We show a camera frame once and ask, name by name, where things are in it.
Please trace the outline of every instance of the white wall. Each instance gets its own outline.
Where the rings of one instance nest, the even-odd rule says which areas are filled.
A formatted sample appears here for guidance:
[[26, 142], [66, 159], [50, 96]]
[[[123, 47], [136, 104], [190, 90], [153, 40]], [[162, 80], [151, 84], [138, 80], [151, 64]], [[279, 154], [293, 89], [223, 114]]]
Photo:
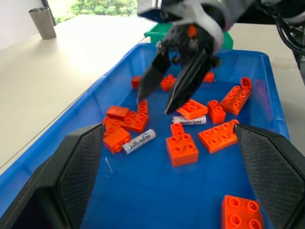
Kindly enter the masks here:
[[42, 6], [41, 0], [0, 0], [0, 50], [38, 33], [28, 10]]

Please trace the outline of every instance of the silver battery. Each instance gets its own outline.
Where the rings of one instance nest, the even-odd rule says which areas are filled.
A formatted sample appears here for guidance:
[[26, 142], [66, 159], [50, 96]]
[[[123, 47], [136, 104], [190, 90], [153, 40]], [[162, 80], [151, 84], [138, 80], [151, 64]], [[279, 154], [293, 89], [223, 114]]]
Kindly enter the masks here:
[[206, 124], [206, 116], [201, 116], [192, 120], [189, 120], [183, 116], [173, 117], [173, 123], [180, 123], [181, 125], [204, 125]]
[[154, 130], [150, 129], [143, 134], [137, 136], [136, 138], [132, 139], [131, 141], [127, 142], [123, 145], [123, 149], [125, 153], [128, 155], [134, 150], [140, 148], [141, 146], [145, 145], [149, 141], [153, 140], [156, 137], [156, 133]]

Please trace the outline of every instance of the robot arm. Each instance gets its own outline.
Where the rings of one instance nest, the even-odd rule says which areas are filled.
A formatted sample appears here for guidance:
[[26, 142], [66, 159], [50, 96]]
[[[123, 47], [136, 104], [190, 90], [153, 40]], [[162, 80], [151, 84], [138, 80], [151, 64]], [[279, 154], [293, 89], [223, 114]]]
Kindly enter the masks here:
[[[140, 81], [138, 100], [149, 96], [160, 84], [171, 64], [182, 71], [172, 87], [165, 113], [186, 103], [197, 90], [205, 74], [217, 66], [224, 42], [223, 32], [256, 0], [138, 0], [138, 15], [156, 22], [171, 22], [172, 28], [157, 44], [157, 56]], [[283, 42], [294, 52], [305, 55], [295, 39], [305, 21], [305, 0], [261, 0], [257, 6], [273, 16]], [[169, 59], [169, 52], [178, 55]]]

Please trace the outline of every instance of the green container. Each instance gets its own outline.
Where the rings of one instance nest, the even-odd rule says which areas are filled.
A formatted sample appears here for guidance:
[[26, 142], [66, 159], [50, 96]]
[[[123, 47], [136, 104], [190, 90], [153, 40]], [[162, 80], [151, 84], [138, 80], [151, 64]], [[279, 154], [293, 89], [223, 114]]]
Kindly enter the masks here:
[[[144, 33], [145, 37], [151, 38], [151, 43], [157, 43], [162, 40], [167, 34], [168, 30], [172, 27], [172, 24], [158, 23], [151, 30]], [[233, 39], [228, 32], [224, 32], [224, 44], [222, 49], [233, 49]]]

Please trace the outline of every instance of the mesh fabric pad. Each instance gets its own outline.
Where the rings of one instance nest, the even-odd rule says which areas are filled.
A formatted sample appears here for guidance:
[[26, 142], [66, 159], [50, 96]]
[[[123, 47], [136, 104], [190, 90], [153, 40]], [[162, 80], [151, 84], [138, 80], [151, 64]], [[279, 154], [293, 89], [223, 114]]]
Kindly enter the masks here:
[[59, 190], [73, 228], [80, 228], [101, 159], [102, 128], [84, 136], [59, 179]]
[[304, 182], [268, 138], [236, 128], [250, 184], [276, 229], [284, 229], [304, 196]]

